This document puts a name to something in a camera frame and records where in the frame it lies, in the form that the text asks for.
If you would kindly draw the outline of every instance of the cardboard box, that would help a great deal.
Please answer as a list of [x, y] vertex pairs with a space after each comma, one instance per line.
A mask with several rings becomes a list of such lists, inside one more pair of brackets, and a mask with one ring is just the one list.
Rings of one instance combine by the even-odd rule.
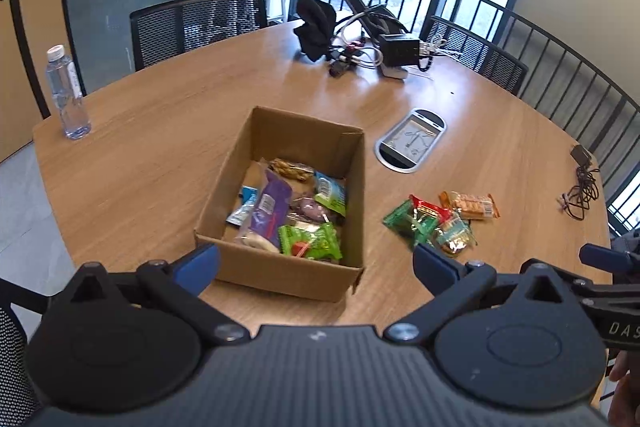
[[[301, 114], [254, 107], [222, 166], [196, 225], [196, 244], [220, 248], [217, 279], [308, 299], [337, 302], [364, 269], [364, 131]], [[226, 217], [238, 207], [242, 185], [260, 180], [255, 162], [284, 158], [346, 179], [347, 215], [340, 265], [288, 257], [234, 242], [238, 228]]]

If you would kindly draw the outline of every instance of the bottle cap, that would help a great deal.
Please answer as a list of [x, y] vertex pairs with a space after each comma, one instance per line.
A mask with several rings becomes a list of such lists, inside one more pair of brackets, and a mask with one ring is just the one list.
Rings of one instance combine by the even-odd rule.
[[47, 58], [49, 62], [55, 62], [65, 56], [65, 47], [62, 44], [53, 46], [52, 49], [47, 51]]

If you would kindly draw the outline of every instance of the plastic water bottle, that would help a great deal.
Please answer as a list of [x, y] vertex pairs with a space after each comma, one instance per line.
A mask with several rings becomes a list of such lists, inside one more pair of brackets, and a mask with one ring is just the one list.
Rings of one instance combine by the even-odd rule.
[[47, 51], [47, 78], [56, 107], [60, 112], [62, 129], [67, 138], [78, 140], [89, 134], [91, 123], [84, 105], [82, 90], [73, 59], [65, 55], [65, 47], [60, 44]]

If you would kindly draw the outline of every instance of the tiled floor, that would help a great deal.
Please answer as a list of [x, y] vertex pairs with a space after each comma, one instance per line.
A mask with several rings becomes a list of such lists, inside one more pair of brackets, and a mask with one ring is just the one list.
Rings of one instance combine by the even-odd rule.
[[[0, 163], [0, 277], [53, 295], [74, 271], [30, 144]], [[31, 335], [39, 315], [20, 308], [15, 311]]]

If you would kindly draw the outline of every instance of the wooden door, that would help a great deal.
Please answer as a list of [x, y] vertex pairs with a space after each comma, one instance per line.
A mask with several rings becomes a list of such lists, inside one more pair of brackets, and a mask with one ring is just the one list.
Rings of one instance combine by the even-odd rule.
[[10, 0], [0, 0], [0, 161], [32, 139], [42, 120], [22, 63]]

